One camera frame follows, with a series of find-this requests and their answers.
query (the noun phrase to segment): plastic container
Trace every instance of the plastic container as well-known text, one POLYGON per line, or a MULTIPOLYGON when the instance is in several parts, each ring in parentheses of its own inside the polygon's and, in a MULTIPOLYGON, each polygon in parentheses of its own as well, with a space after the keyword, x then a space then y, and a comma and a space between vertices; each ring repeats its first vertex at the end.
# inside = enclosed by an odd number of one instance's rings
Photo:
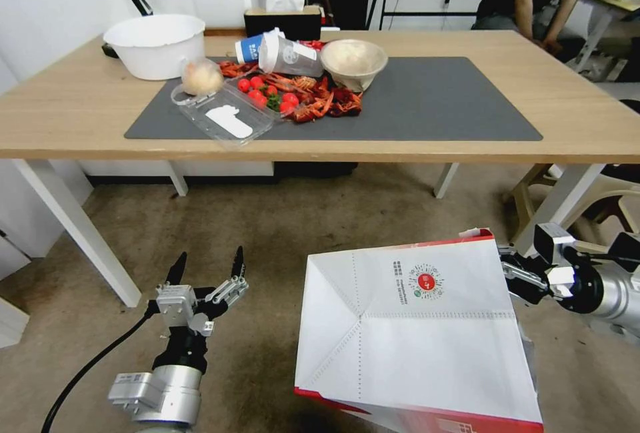
POLYGON ((128 19, 108 30, 103 39, 140 79, 179 77, 184 60, 205 55, 205 22, 188 15, 152 15, 128 19))
POLYGON ((368 41, 338 39, 322 48, 320 60, 336 83, 359 92, 371 85, 389 57, 384 49, 368 41))
POLYGON ((273 32, 263 35, 258 64, 265 73, 312 77, 322 76, 323 73, 322 63, 315 49, 280 37, 273 32))
POLYGON ((271 110, 256 108, 234 87, 225 84, 205 97, 189 97, 176 87, 171 100, 203 133, 220 141, 225 149, 237 149, 269 131, 274 117, 271 110))

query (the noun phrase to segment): paper bowl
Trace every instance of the paper bowl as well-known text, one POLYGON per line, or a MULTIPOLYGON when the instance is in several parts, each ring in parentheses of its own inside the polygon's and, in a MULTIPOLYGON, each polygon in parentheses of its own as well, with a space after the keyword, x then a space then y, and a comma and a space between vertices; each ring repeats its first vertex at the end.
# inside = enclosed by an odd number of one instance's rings
POLYGON ((360 39, 338 39, 320 51, 322 66, 333 80, 355 92, 365 91, 389 57, 380 46, 360 39))

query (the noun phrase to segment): white paper bag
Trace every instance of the white paper bag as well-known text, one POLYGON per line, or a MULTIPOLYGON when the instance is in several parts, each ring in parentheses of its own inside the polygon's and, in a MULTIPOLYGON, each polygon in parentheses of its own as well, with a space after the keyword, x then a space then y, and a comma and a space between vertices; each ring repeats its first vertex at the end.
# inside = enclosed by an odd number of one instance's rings
POLYGON ((490 234, 309 256, 295 388, 398 432, 542 431, 490 234))

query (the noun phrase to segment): white bucket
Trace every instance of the white bucket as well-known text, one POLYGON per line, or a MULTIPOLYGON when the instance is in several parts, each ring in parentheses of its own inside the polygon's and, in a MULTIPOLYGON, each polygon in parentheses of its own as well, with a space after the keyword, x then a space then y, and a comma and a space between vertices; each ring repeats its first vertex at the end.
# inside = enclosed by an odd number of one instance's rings
POLYGON ((188 15, 152 15, 122 21, 103 39, 140 79, 179 77, 184 60, 205 55, 205 22, 188 15))

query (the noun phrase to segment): clear plastic lid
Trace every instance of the clear plastic lid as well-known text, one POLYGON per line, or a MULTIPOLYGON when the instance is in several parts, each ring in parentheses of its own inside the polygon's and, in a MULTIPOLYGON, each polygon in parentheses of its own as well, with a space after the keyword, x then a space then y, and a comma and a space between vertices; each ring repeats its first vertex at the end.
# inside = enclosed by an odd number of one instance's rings
POLYGON ((187 97, 178 86, 171 92, 171 100, 195 126, 220 141, 225 149, 248 144, 269 131, 274 122, 271 110, 259 109, 227 83, 205 97, 187 97))

